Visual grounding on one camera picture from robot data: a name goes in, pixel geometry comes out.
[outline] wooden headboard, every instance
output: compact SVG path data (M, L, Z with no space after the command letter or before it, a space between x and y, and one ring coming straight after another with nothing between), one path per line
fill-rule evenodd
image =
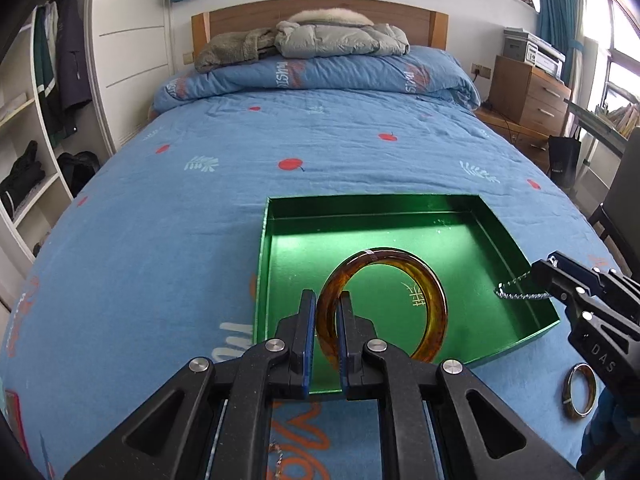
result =
M389 23L404 30L409 43L447 47L449 15L379 0L265 0L202 12L191 17L193 55L223 32L239 32L252 28L275 27L300 10L343 7L367 16L374 23Z

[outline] screw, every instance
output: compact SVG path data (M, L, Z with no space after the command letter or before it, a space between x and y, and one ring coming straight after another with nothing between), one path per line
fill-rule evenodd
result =
M462 371L462 363L455 359L447 359L442 363L442 369L446 371L447 374L456 375Z
M386 341L382 339L369 339L367 348L372 352L384 352L386 350Z
M282 339L269 339L268 341L265 341L264 345L269 352L279 352L280 350L284 350L284 341Z
M189 361L189 370L192 372L203 372L209 368L209 360L206 357L195 357Z

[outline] bangle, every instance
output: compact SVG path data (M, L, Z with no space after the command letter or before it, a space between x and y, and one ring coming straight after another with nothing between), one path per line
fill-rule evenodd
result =
M351 277L363 267L384 264L397 267L417 283L424 295L427 323L412 358L430 362L442 347L449 313L440 280L424 261L407 251L380 247L367 249L344 260L324 283L316 304L316 332L322 353L338 369L338 336L335 311L338 298Z
M585 406L585 411L583 412L579 412L575 409L574 400L571 396L571 384L574 381L574 375L576 372L580 372L584 375L584 378L587 380L587 385L589 386L589 398L587 400L587 405ZM564 378L564 386L562 387L562 407L564 408L566 416L577 420L589 415L596 402L597 389L596 375L593 373L593 368L591 368L587 363L580 363L571 368Z

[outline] wall outlet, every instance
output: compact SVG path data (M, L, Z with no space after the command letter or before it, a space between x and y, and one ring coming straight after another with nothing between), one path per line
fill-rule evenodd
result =
M482 65L473 63L473 65L471 65L471 73L475 74L476 72L479 72L478 75L480 77L491 79L491 69L487 66L482 66Z

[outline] printer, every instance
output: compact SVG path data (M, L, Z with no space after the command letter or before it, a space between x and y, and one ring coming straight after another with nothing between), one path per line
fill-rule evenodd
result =
M549 75L560 79L566 57L550 43L522 28L507 27L503 31L502 55L516 61L537 66Z

